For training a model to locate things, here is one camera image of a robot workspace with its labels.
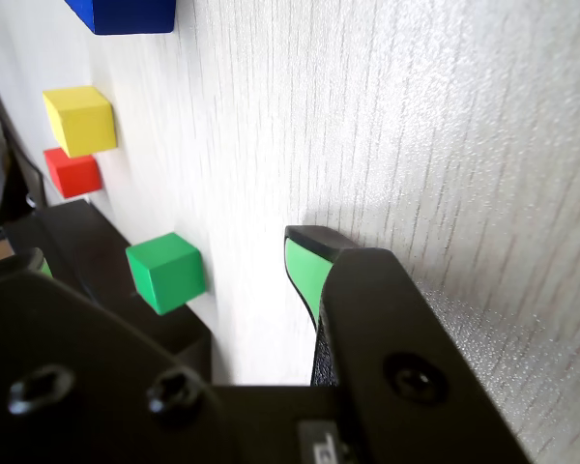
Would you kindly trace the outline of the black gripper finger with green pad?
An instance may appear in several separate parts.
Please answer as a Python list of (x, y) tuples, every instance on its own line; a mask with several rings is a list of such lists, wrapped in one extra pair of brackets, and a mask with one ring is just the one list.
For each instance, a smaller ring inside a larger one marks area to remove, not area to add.
[(210, 390), (67, 285), (0, 261), (0, 463), (228, 463)]
[(528, 457), (403, 266), (331, 228), (289, 225), (286, 273), (326, 348), (364, 463)]

